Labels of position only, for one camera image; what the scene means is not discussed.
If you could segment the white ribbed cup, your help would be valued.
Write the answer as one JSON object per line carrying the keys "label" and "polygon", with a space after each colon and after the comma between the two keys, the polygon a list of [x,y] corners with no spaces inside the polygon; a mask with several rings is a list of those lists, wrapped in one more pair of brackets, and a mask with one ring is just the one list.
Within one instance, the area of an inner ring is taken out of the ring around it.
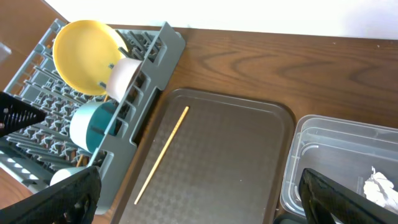
{"label": "white ribbed cup", "polygon": [[56,173],[53,175],[51,181],[50,181],[50,186],[55,185],[56,183],[86,169],[86,167],[69,167],[65,169],[60,169],[56,171]]}

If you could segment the pale pink bowl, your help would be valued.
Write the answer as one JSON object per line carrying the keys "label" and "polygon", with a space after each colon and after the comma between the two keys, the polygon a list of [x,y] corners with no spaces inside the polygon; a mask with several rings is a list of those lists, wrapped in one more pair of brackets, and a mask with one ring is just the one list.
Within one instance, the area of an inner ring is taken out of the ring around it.
{"label": "pale pink bowl", "polygon": [[111,69],[111,74],[106,84],[107,95],[120,103],[141,63],[141,60],[133,58],[122,58],[119,60]]}

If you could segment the wooden chopstick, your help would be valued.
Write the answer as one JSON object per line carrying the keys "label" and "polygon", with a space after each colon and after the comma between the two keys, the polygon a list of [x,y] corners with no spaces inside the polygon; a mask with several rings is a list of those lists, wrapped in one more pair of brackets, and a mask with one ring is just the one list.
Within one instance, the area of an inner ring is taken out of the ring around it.
{"label": "wooden chopstick", "polygon": [[137,195],[137,197],[136,197],[136,199],[135,199],[135,201],[134,201],[134,205],[137,205],[137,204],[139,203],[139,201],[140,201],[142,195],[144,194],[144,192],[145,192],[147,186],[149,185],[151,179],[153,178],[153,176],[154,176],[154,174],[155,174],[155,172],[156,172],[158,166],[160,165],[160,163],[161,163],[163,157],[165,156],[165,154],[166,154],[166,152],[167,152],[167,150],[168,150],[168,148],[169,148],[169,146],[170,146],[172,140],[174,139],[174,136],[176,135],[178,129],[179,129],[180,126],[181,126],[181,124],[183,123],[183,121],[184,121],[184,119],[185,119],[185,117],[186,117],[186,115],[187,115],[189,109],[190,109],[189,106],[186,106],[186,107],[184,108],[184,110],[183,110],[182,114],[180,115],[180,117],[179,117],[179,119],[178,119],[176,125],[174,126],[174,128],[173,128],[173,130],[172,130],[170,136],[168,137],[168,139],[167,139],[165,145],[163,146],[163,148],[162,148],[162,150],[161,150],[161,152],[160,152],[160,154],[159,154],[157,160],[155,161],[155,164],[152,166],[152,169],[150,170],[149,175],[147,176],[147,178],[146,178],[146,180],[145,180],[143,186],[141,187],[141,189],[140,189],[140,191],[139,191],[139,193],[138,193],[138,195]]}
{"label": "wooden chopstick", "polygon": [[79,159],[78,159],[78,161],[77,161],[76,167],[80,167],[80,166],[81,166],[81,164],[82,164],[82,162],[83,162],[83,158],[84,158],[84,155],[81,154],[80,157],[79,157]]}

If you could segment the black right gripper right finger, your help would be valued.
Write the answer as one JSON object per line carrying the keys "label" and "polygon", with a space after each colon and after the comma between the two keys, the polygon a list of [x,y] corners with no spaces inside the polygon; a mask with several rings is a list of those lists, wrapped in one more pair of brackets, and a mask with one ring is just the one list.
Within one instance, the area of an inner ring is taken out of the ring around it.
{"label": "black right gripper right finger", "polygon": [[298,192],[309,224],[395,224],[397,214],[358,195],[327,176],[305,168]]}

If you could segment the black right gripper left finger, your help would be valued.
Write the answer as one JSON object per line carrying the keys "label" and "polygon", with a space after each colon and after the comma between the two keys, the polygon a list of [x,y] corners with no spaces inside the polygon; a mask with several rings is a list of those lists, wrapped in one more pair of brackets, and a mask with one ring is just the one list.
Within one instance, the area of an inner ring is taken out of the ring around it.
{"label": "black right gripper left finger", "polygon": [[100,192],[100,174],[88,167],[2,209],[1,223],[91,223]]}

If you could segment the yellow round plate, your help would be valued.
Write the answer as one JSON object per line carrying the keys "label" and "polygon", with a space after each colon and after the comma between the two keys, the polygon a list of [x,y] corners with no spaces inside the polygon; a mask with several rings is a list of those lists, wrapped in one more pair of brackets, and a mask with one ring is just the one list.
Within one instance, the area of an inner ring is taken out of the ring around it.
{"label": "yellow round plate", "polygon": [[53,43],[53,62],[62,80],[85,95],[104,95],[109,65],[124,58],[124,39],[112,27],[92,20],[75,21],[62,27]]}

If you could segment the light blue bowl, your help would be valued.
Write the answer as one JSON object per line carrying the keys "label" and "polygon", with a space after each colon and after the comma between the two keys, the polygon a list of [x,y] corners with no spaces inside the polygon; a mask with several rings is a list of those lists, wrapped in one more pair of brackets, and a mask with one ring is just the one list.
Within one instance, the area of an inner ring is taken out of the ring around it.
{"label": "light blue bowl", "polygon": [[89,153],[94,153],[115,110],[112,102],[89,102],[79,107],[70,123],[71,140]]}

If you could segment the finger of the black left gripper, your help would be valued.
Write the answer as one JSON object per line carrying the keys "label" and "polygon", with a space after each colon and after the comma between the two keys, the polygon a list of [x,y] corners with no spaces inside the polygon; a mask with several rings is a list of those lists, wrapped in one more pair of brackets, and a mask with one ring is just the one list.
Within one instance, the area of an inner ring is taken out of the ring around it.
{"label": "finger of the black left gripper", "polygon": [[45,120],[46,112],[1,92],[1,137]]}

